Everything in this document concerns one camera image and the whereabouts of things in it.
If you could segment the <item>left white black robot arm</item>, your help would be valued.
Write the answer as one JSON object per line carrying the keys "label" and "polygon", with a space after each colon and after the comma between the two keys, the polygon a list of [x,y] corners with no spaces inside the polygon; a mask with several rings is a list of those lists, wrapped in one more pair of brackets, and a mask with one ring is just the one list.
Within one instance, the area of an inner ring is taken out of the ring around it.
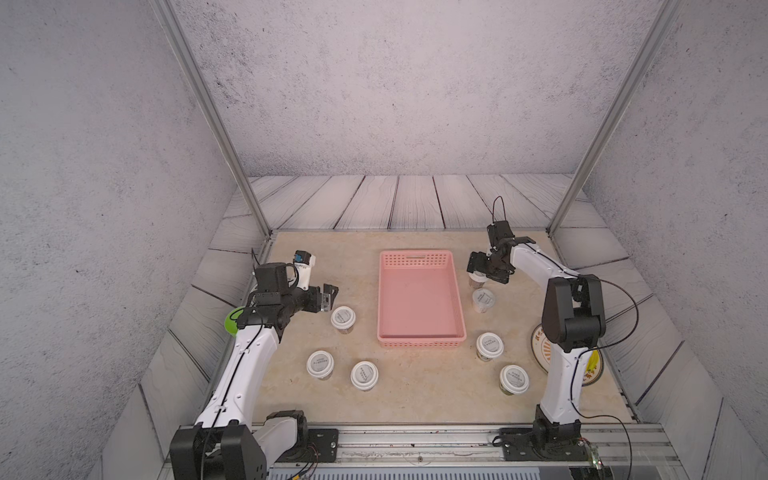
{"label": "left white black robot arm", "polygon": [[170,444],[177,479],[264,479],[287,452],[309,451],[300,410],[280,411],[254,429],[253,413],[269,362],[291,318],[327,312],[338,287],[310,283],[315,258],[295,252],[292,262],[255,267],[255,286],[236,311],[230,358],[210,400],[194,424],[179,428]]}

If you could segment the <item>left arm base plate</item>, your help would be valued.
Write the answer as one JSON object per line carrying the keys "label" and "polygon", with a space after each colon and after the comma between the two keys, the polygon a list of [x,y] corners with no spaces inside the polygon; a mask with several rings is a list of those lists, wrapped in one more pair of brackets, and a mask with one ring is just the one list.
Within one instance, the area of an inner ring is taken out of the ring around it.
{"label": "left arm base plate", "polygon": [[277,463],[335,463],[338,446],[338,429],[310,428],[296,446],[278,458]]}

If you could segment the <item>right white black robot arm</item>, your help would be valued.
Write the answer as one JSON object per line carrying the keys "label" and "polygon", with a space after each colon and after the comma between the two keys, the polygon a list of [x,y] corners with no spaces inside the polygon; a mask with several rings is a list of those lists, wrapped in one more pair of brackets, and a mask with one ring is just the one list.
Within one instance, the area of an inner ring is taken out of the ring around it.
{"label": "right white black robot arm", "polygon": [[528,441],[549,452],[581,437],[579,405],[586,358],[606,331],[601,281],[581,275],[546,255],[506,220],[487,227],[490,249],[470,254],[467,272],[506,284],[520,270],[544,292],[541,326],[552,345],[547,385]]}

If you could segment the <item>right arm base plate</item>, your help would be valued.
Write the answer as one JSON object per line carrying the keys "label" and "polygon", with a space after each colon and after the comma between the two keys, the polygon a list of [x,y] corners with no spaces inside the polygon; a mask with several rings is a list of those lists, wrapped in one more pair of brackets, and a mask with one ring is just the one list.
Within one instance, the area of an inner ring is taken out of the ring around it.
{"label": "right arm base plate", "polygon": [[502,428],[491,445],[505,461],[587,462],[590,458],[579,430],[572,428]]}

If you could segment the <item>pink perforated plastic basket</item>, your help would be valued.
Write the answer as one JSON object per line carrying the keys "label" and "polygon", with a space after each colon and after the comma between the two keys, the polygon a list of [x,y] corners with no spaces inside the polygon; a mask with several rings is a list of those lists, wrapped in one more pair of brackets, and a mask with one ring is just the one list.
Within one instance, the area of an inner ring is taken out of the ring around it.
{"label": "pink perforated plastic basket", "polygon": [[377,338],[393,348],[454,348],[466,340],[450,251],[380,253]]}

